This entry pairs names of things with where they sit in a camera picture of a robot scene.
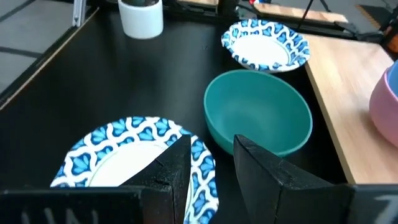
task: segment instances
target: plastic bowl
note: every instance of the plastic bowl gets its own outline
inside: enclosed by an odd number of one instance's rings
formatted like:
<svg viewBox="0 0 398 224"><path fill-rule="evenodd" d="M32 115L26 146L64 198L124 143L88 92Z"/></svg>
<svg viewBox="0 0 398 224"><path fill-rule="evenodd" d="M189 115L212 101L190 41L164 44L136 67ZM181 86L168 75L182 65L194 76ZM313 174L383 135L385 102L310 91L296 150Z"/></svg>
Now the plastic bowl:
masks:
<svg viewBox="0 0 398 224"><path fill-rule="evenodd" d="M388 68L373 89L369 113L377 130L398 147L398 62Z"/></svg>
<svg viewBox="0 0 398 224"><path fill-rule="evenodd" d="M211 135L231 155L235 134L282 157L300 149L312 132L311 111L303 97L262 72L221 74L208 85L204 106Z"/></svg>

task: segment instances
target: blue and white paper plate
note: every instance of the blue and white paper plate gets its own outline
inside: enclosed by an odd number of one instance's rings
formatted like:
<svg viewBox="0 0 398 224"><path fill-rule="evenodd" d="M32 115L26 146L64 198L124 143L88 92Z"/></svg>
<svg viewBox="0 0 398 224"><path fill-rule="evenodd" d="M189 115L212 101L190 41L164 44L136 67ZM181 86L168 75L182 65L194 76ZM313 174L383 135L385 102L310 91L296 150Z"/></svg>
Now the blue and white paper plate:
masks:
<svg viewBox="0 0 398 224"><path fill-rule="evenodd" d="M237 22L222 35L221 43L244 67L268 73L296 69L310 58L303 35L278 22Z"/></svg>
<svg viewBox="0 0 398 224"><path fill-rule="evenodd" d="M50 186L117 187L183 134L192 143L184 223L208 223L218 209L215 161L203 141L165 118L136 116L95 129L67 153Z"/></svg>

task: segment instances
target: teal bowl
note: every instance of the teal bowl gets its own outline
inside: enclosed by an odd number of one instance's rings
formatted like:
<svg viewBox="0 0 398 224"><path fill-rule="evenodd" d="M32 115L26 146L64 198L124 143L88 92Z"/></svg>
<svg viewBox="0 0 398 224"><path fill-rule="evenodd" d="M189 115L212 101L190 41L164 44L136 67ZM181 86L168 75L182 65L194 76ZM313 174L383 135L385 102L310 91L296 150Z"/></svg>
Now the teal bowl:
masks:
<svg viewBox="0 0 398 224"><path fill-rule="evenodd" d="M311 111L303 97L262 72L221 74L208 85L204 106L210 134L231 155L235 134L283 157L300 149L312 132Z"/></svg>

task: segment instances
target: pink bowl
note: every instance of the pink bowl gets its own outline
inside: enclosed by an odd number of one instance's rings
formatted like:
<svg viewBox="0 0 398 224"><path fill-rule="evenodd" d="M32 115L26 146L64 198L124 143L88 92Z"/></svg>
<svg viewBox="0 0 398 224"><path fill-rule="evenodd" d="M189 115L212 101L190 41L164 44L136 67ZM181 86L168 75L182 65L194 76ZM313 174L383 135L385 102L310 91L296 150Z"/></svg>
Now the pink bowl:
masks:
<svg viewBox="0 0 398 224"><path fill-rule="evenodd" d="M388 68L374 87L369 112L377 130L398 147L398 97L391 90L391 75L398 75L398 67Z"/></svg>

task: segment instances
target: gray floor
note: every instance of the gray floor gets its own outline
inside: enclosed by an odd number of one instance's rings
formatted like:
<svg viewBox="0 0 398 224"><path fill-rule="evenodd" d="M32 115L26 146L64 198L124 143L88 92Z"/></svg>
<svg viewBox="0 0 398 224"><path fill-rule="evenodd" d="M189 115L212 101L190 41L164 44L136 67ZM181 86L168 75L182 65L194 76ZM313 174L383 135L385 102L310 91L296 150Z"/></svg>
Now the gray floor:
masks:
<svg viewBox="0 0 398 224"><path fill-rule="evenodd" d="M361 32L376 28L359 12L356 4L381 6L391 10L398 3L398 0L325 1L331 11L345 15ZM309 0L272 0L274 4L299 8L306 8L308 2ZM320 0L314 0L312 9L325 11ZM0 92L71 26L72 10L72 4L51 0L0 0Z"/></svg>

